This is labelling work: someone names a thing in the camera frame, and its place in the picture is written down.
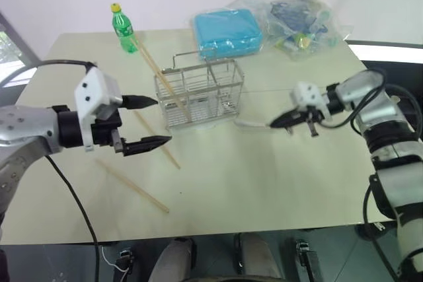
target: stainless steel utensil holder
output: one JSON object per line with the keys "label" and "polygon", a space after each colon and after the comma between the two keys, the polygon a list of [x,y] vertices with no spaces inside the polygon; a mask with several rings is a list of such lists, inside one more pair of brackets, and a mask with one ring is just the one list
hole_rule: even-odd
{"label": "stainless steel utensil holder", "polygon": [[155,76],[155,88],[167,127],[182,127],[236,116],[244,73],[234,59],[205,61],[203,64],[176,68],[175,58],[198,53],[186,52],[173,56],[173,67],[162,70],[176,97],[191,115],[189,122],[174,98]]}

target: blue towel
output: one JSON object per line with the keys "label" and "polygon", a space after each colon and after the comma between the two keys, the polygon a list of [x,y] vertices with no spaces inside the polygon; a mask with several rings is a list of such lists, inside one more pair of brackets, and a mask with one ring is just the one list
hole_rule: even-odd
{"label": "blue towel", "polygon": [[197,15],[194,17],[194,32],[201,57],[208,59],[257,52],[263,39],[256,19],[248,9]]}

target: chopstick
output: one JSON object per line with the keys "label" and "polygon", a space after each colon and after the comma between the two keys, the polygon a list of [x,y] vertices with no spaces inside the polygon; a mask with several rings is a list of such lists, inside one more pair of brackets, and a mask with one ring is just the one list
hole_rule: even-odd
{"label": "chopstick", "polygon": [[163,211],[166,214],[169,213],[169,208],[168,207],[166,207],[160,201],[158,201],[153,196],[151,196],[150,194],[148,194],[145,190],[143,190],[142,188],[140,188],[138,185],[136,185],[135,183],[133,183],[129,178],[123,176],[117,170],[115,170],[114,168],[112,168],[110,165],[104,163],[100,159],[95,159],[95,161],[96,161],[96,163],[98,165],[100,165],[103,169],[105,169],[105,171],[107,171],[108,173],[110,173],[111,175],[113,175],[115,178],[117,178],[118,180],[120,180],[122,183],[124,183],[125,185],[127,185],[127,187],[131,188],[132,190],[134,190],[135,192],[137,192],[142,197],[148,199],[151,203],[153,203],[155,206],[157,206],[161,211]]}
{"label": "chopstick", "polygon": [[151,57],[150,53],[147,51],[145,46],[141,41],[139,41],[138,37],[135,36],[136,40],[138,41],[138,44],[134,41],[134,39],[131,39],[132,44],[138,49],[139,54],[144,58],[144,60],[147,62],[147,64],[150,66],[150,68],[153,70],[154,74],[160,79],[163,86],[166,88],[169,95],[174,100],[175,104],[182,110],[184,115],[186,116],[186,119],[191,122],[191,115],[184,106],[184,104],[180,101],[180,99],[176,96],[171,84],[168,82],[166,77],[161,72],[160,68],[155,63],[154,59]]}
{"label": "chopstick", "polygon": [[[148,124],[147,120],[145,120],[145,118],[139,112],[134,110],[134,114],[135,114],[136,118],[138,119],[138,121],[140,122],[140,124],[143,125],[151,135],[156,134],[154,132],[153,128],[151,128],[151,126]],[[171,160],[171,162],[176,166],[176,168],[180,170],[180,165],[175,160],[175,158],[172,156],[171,152],[166,147],[166,145],[162,145],[160,147],[160,149],[162,149],[162,151],[166,154],[166,156],[169,158],[169,160]]]}

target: bottle label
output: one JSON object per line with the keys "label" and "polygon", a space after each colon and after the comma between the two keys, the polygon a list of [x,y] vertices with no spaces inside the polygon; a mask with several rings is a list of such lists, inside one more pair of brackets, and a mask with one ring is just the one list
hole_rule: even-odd
{"label": "bottle label", "polygon": [[130,36],[134,33],[132,26],[127,26],[126,28],[115,28],[114,30],[116,31],[118,37]]}

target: beige table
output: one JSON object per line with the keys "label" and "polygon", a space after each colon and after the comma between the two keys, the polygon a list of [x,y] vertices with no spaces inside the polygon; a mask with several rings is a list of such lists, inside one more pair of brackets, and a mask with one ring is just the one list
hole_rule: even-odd
{"label": "beige table", "polygon": [[[189,30],[140,32],[161,67],[174,53],[195,49]],[[123,94],[155,97],[151,70],[136,53],[123,52],[113,33],[63,34],[48,58],[98,63],[117,78]],[[196,63],[195,57],[181,59]],[[291,108],[289,90],[299,80],[321,87],[361,71],[362,63],[341,43],[305,61],[291,61],[270,49],[238,59],[245,72],[240,118],[269,122]],[[38,70],[18,104],[75,109],[73,91],[83,77],[77,66]],[[168,134],[158,106],[142,114],[158,133]],[[146,136],[129,111],[121,111],[121,135]],[[159,149],[124,158],[110,147],[85,153],[65,149],[53,158],[78,193],[100,241],[190,236],[256,230],[356,224],[373,172],[365,141],[351,129],[320,130],[311,138],[305,125],[284,130],[241,130],[233,122],[175,133],[169,149],[177,170]],[[95,164],[115,169],[170,208],[164,214]],[[369,205],[371,221],[385,219]],[[3,244],[89,242],[91,236],[73,198],[46,160],[32,165],[20,183],[3,224]]]}

